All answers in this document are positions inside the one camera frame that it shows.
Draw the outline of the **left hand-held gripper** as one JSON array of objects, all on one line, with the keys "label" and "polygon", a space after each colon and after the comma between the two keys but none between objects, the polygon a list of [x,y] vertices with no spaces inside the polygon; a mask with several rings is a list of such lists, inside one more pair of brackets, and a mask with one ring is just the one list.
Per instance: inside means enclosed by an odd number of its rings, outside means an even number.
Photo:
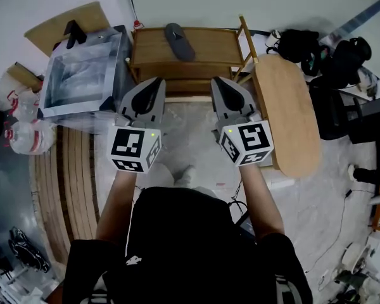
[{"label": "left hand-held gripper", "polygon": [[121,115],[109,126],[106,155],[117,170],[146,174],[162,148],[160,125],[166,82],[154,77],[125,94]]}]

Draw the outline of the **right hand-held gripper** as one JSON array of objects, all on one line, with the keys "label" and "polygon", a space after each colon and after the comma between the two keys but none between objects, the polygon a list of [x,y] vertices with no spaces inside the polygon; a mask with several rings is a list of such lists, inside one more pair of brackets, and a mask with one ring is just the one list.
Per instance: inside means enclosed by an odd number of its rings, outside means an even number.
[{"label": "right hand-held gripper", "polygon": [[218,118],[217,143],[237,166],[264,161],[274,150],[269,122],[263,120],[250,92],[230,79],[211,80],[213,107]]}]

